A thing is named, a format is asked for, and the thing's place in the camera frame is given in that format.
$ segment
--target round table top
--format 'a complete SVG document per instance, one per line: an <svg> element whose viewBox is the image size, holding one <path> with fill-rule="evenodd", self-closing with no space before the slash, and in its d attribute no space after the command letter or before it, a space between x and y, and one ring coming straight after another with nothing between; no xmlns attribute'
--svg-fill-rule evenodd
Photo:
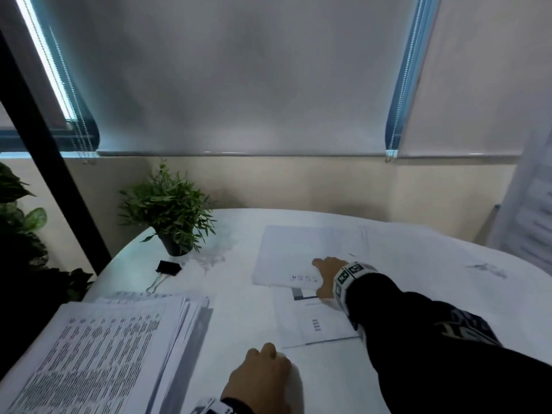
<svg viewBox="0 0 552 414"><path fill-rule="evenodd" d="M354 229L367 223L380 223L351 216L276 209L220 209L213 216L217 220L216 236L207 239L200 253L169 257L157 237L147 243L140 242L152 233L148 229L114 257L85 297L90 302L121 290L143 292L155 280L155 269L161 259L178 262L183 268L176 277L167 278L157 292L200 289L213 297L212 317L185 397L183 414L190 412L200 398L220 395L231 371L243 361L249 348L260 348L265 342L278 343L270 289L253 285L251 281L267 225ZM533 320L534 324L550 324L552 311L548 297L552 296L552 279L548 274L506 253L456 241L476 257L527 279L531 289L539 291L532 300L537 309L531 312L536 313L531 317L540 318ZM493 320L488 321L493 327ZM505 347L552 363L552 354L547 351L552 343L552 328L528 329L531 337L539 334L536 344L527 349L516 348L514 341L511 346L503 342ZM283 353L299 369L305 413L389 412L379 391L377 374L360 339L287 348Z"/></svg>

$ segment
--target black pole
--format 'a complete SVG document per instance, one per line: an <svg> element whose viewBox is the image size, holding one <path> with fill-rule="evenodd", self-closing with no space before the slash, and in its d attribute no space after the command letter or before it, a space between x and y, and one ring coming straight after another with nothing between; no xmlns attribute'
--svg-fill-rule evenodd
<svg viewBox="0 0 552 414"><path fill-rule="evenodd" d="M0 101L96 274L111 256L0 32Z"/></svg>

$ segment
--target wall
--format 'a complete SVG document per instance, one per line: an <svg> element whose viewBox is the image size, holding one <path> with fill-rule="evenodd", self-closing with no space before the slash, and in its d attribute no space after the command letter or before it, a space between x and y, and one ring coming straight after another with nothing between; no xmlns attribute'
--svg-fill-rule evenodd
<svg viewBox="0 0 552 414"><path fill-rule="evenodd" d="M37 197L21 207L46 208L40 232L52 258L65 269L89 268L67 222L30 159L3 159ZM159 158L66 159L94 221L114 256L140 229L120 226L118 191L144 179ZM502 200L512 162L477 159L399 160L328 157L178 157L171 170L217 200L218 208L289 208L422 223L453 237L481 238L493 206Z"/></svg>

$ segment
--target plant pot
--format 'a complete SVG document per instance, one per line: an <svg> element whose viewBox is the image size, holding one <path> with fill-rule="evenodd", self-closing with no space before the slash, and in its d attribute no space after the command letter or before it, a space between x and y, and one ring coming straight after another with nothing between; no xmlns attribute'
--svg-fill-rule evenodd
<svg viewBox="0 0 552 414"><path fill-rule="evenodd" d="M172 239L170 235L157 234L157 236L165 246L165 250L167 250L167 253L169 253L169 256L178 257L178 256L183 256L185 254L188 254L189 251L184 250L177 243L175 243L175 241Z"/></svg>

